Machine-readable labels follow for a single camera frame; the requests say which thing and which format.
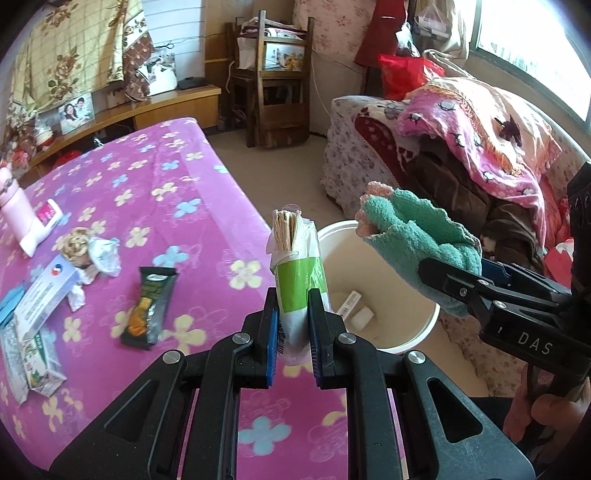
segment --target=wooden cabinet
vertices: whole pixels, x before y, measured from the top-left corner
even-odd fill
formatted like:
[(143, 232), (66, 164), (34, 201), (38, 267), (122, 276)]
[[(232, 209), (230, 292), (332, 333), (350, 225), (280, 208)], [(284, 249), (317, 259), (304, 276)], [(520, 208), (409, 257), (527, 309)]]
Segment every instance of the wooden cabinet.
[(150, 125), (183, 116), (196, 118), (201, 128), (215, 127), (217, 125), (218, 98), (218, 95), (194, 98), (135, 115), (135, 127), (140, 130)]
[(29, 162), (34, 174), (39, 178), (46, 175), (53, 163), (48, 159), (72, 143), (93, 134), (109, 125), (127, 118), (134, 119), (136, 129), (189, 116), (197, 119), (201, 128), (217, 125), (218, 99), (222, 90), (214, 85), (190, 90), (173, 90), (150, 97), (145, 102), (133, 102), (103, 110), (95, 115), (92, 122), (82, 125), (72, 132), (57, 137), (45, 152), (38, 153)]

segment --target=pink bed sheet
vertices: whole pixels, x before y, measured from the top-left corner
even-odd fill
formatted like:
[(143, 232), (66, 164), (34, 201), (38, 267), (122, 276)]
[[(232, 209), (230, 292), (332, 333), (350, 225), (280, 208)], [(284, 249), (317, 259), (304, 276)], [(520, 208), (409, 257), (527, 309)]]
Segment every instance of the pink bed sheet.
[[(23, 256), (0, 219), (0, 296), (29, 283), (61, 239), (82, 225), (121, 241), (123, 272), (85, 287), (85, 307), (65, 303), (50, 316), (68, 380), (19, 407), (0, 362), (0, 419), (36, 465), (53, 459), (140, 372), (169, 349), (209, 349), (261, 309), (274, 284), (265, 255), (269, 229), (211, 149), (194, 119), (154, 125), (82, 155), (27, 189), (32, 205), (54, 198), (66, 216), (34, 258)], [(180, 276), (164, 328), (150, 352), (119, 341), (138, 295), (143, 265)], [(343, 391), (316, 388), (311, 364), (278, 364), (268, 391), (241, 399), (238, 476), (242, 480), (347, 478)]]

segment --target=candy wrapper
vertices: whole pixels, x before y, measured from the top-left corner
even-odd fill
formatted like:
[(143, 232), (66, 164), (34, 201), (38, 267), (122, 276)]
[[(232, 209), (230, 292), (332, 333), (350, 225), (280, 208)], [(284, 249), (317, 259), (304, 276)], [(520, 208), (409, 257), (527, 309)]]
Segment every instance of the candy wrapper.
[(47, 327), (42, 327), (32, 340), (21, 345), (21, 359), (28, 385), (31, 390), (46, 397), (51, 397), (67, 379), (57, 359), (54, 341), (55, 334)]
[(22, 364), (21, 353), (18, 350), (17, 333), (14, 323), (10, 320), (0, 329), (0, 348), (4, 359), (4, 370), (8, 380), (8, 388), (12, 396), (21, 405), (29, 394), (27, 375)]
[(78, 270), (79, 282), (68, 293), (68, 303), (73, 312), (86, 304), (86, 294), (83, 285), (90, 285), (94, 282), (99, 272), (110, 277), (118, 277), (121, 273), (119, 240), (116, 238), (106, 240), (98, 236), (89, 237), (86, 230), (81, 227), (73, 229), (70, 236), (78, 233), (75, 239), (76, 248), (70, 249), (67, 253), (62, 252), (64, 255), (75, 252), (72, 255), (74, 264), (76, 265), (76, 260), (78, 260), (83, 265), (87, 265), (84, 268), (76, 268)]
[(160, 340), (168, 302), (178, 274), (174, 268), (140, 267), (141, 288), (138, 303), (121, 334), (125, 345), (149, 350)]

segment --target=window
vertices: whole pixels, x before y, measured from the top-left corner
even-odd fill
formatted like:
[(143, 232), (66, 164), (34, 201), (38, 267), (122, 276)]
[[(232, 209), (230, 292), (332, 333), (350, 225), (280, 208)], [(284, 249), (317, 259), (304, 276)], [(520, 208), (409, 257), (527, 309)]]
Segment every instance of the window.
[(505, 60), (511, 64), (505, 67), (514, 73), (515, 69), (522, 70), (527, 76), (518, 77), (529, 84), (536, 84), (532, 79), (541, 83), (571, 115), (589, 125), (589, 64), (583, 63), (583, 55), (548, 4), (544, 0), (477, 2), (471, 47), (485, 56)]

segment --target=wooden chair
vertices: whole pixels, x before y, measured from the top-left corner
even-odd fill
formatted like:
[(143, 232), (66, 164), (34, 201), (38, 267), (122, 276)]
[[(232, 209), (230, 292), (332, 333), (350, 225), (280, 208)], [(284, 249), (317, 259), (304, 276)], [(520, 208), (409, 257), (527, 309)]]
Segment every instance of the wooden chair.
[[(301, 39), (266, 37), (267, 27), (291, 30)], [(266, 18), (264, 10), (259, 11), (258, 30), (256, 33), (241, 34), (239, 19), (228, 25), (228, 38), (232, 39), (229, 46), (232, 60), (239, 60), (238, 38), (256, 38), (256, 61), (253, 70), (231, 68), (229, 79), (230, 108), (233, 126), (236, 118), (246, 123), (246, 145), (253, 147), (280, 147), (304, 142), (310, 135), (310, 65), (312, 54), (312, 38), (314, 19), (308, 18), (307, 30), (298, 30)], [(304, 47), (304, 58), (301, 71), (296, 70), (265, 70), (265, 51), (269, 43), (287, 44)], [(236, 87), (246, 91), (243, 102), (237, 101)], [(265, 89), (269, 87), (285, 87), (290, 92), (290, 102), (275, 105), (265, 104)]]

